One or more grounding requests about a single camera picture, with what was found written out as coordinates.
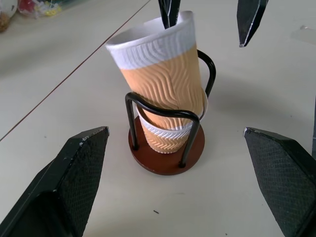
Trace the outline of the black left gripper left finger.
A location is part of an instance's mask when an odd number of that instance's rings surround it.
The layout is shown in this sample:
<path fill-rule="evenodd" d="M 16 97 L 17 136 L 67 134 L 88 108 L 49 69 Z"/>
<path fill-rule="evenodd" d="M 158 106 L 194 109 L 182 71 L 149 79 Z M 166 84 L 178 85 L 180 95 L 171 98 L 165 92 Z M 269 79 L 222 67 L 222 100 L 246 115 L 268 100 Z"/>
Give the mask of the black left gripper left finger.
<path fill-rule="evenodd" d="M 0 237 L 82 237 L 99 188 L 109 129 L 67 140 L 0 223 Z"/>

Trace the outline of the clear bag of colourful items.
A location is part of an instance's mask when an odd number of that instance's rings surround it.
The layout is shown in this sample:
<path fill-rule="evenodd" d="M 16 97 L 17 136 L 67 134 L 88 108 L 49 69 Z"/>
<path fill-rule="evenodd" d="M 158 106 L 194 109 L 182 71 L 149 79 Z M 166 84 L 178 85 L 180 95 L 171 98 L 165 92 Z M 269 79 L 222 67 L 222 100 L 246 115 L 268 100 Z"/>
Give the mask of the clear bag of colourful items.
<path fill-rule="evenodd" d="M 18 0 L 18 11 L 28 17 L 51 17 L 62 11 L 58 0 Z"/>

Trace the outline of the tan ribbed paper cup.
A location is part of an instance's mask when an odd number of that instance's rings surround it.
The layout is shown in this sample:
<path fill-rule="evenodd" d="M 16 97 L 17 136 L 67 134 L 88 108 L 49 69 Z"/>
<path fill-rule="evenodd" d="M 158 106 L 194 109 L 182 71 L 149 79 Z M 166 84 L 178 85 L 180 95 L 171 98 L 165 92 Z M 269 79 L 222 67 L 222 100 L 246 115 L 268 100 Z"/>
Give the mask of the tan ribbed paper cup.
<path fill-rule="evenodd" d="M 136 106 L 141 126 L 149 146 L 156 152 L 170 154 L 178 151 L 187 141 L 193 122 L 189 119 L 158 117 L 168 128 L 160 128 L 150 122 L 148 111 Z"/>
<path fill-rule="evenodd" d="M 106 48 L 130 89 L 162 109 L 187 110 L 201 116 L 200 78 L 194 14 L 182 11 L 165 29 L 156 18 L 112 37 Z"/>

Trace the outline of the round white speckled object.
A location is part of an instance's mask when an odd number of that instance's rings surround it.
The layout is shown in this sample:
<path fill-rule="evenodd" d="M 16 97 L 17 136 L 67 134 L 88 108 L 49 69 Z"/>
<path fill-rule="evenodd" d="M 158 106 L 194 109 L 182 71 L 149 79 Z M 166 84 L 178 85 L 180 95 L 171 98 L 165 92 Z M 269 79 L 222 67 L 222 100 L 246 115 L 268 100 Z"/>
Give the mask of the round white speckled object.
<path fill-rule="evenodd" d="M 6 31 L 17 11 L 18 0 L 0 0 L 0 33 Z"/>

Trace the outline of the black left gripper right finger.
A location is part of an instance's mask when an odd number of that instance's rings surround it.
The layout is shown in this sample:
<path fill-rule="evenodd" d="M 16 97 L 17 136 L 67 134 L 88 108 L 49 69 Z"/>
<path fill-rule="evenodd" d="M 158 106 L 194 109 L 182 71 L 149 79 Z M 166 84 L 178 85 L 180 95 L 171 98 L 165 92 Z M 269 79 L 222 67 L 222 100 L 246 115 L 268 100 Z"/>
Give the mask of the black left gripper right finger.
<path fill-rule="evenodd" d="M 260 191 L 285 237 L 316 237 L 316 160 L 291 138 L 247 127 Z"/>

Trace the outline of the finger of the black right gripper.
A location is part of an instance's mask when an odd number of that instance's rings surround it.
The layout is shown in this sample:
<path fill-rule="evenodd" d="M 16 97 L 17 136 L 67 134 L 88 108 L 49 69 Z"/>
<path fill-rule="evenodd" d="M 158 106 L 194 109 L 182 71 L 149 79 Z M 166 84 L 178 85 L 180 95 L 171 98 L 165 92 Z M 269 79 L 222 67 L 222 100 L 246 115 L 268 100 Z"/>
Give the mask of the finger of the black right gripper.
<path fill-rule="evenodd" d="M 177 24 L 181 0 L 158 0 L 160 15 L 165 29 Z"/>
<path fill-rule="evenodd" d="M 259 28 L 269 0 L 238 0 L 237 27 L 239 46 L 246 47 Z"/>

